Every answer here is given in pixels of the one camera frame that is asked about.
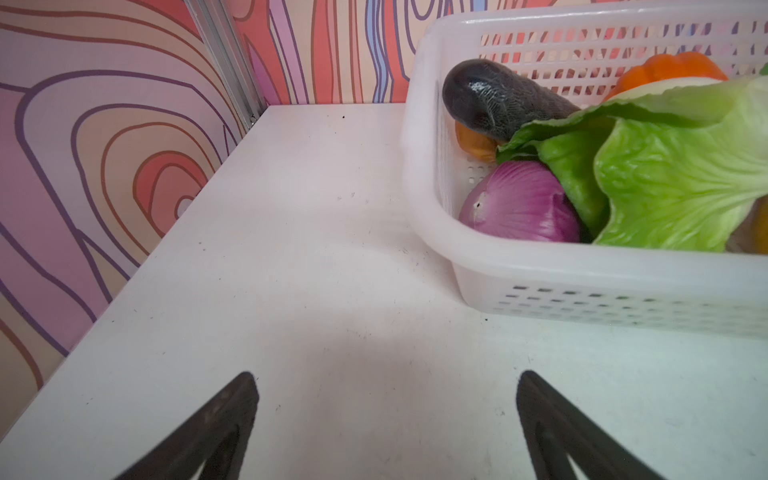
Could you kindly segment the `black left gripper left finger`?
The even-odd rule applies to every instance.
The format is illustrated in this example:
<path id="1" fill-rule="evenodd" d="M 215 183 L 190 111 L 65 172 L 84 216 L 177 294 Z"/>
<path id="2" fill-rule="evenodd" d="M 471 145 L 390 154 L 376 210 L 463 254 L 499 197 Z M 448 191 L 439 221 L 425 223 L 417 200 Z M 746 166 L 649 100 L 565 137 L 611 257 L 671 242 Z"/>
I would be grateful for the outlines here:
<path id="1" fill-rule="evenodd" d="M 243 371 L 120 479 L 237 479 L 259 402 L 252 373 Z"/>

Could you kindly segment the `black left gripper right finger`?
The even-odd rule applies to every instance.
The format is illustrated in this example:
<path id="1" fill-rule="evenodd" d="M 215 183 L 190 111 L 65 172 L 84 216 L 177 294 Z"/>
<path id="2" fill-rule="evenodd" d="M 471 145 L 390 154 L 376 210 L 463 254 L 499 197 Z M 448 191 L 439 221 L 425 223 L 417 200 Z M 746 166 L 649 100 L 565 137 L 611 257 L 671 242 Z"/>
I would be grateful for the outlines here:
<path id="1" fill-rule="evenodd" d="M 574 479 L 574 465 L 589 479 L 662 479 L 532 370 L 516 405 L 538 479 Z"/>

